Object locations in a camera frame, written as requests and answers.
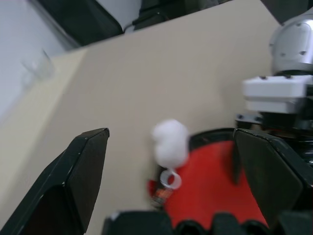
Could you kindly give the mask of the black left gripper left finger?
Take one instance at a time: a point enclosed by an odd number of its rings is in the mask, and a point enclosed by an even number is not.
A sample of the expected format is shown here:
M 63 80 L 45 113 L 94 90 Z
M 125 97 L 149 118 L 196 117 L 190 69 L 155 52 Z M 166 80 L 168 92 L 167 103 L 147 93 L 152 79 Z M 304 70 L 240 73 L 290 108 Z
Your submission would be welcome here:
M 39 175 L 0 233 L 83 235 L 98 197 L 108 128 L 76 136 Z

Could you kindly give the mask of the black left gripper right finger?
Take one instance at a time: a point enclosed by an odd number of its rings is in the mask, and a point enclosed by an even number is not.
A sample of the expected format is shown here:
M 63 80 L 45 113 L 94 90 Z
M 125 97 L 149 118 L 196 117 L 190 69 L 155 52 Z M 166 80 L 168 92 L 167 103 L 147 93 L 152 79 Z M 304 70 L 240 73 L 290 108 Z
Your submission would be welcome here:
M 313 155 L 298 142 L 261 131 L 234 130 L 249 188 L 272 230 L 313 228 Z

